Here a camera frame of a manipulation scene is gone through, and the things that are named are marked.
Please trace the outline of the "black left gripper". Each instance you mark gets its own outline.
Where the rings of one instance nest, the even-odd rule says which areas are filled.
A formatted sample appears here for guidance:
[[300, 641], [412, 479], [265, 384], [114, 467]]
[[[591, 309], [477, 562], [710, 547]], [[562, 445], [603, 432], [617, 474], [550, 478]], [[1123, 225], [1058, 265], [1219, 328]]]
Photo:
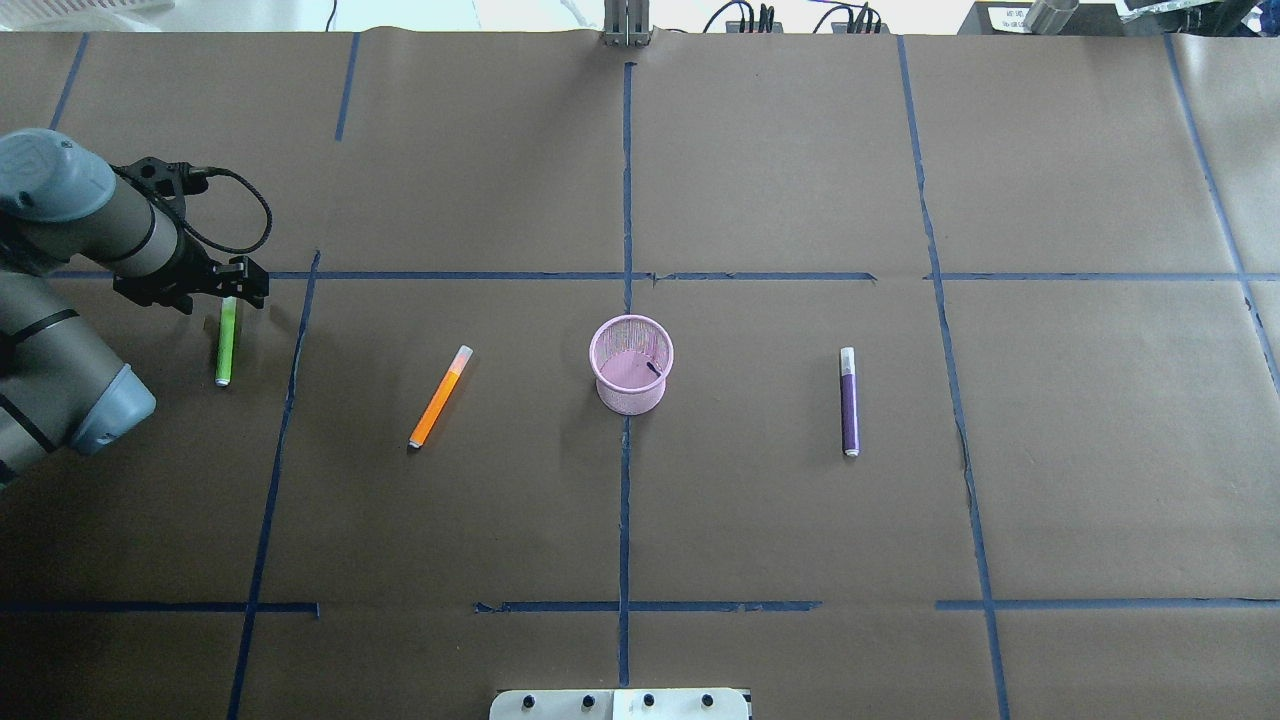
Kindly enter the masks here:
[[173, 307], [186, 315], [193, 311], [197, 293], [238, 297], [265, 309], [270, 275], [250, 256], [233, 256], [225, 263], [182, 256], [148, 275], [114, 275], [113, 290], [141, 307]]

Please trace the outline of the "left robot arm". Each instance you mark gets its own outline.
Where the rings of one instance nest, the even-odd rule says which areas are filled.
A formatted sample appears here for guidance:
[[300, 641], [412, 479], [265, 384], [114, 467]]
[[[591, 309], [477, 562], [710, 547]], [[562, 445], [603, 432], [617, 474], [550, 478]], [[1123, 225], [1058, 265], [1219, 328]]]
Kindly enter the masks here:
[[186, 200], [214, 177], [230, 170], [157, 158], [114, 165], [55, 129], [3, 136], [3, 484], [64, 448], [96, 455], [157, 406], [55, 288], [70, 260], [104, 268], [141, 307], [191, 314], [198, 293], [264, 306], [270, 279], [257, 245], [216, 243], [188, 220]]

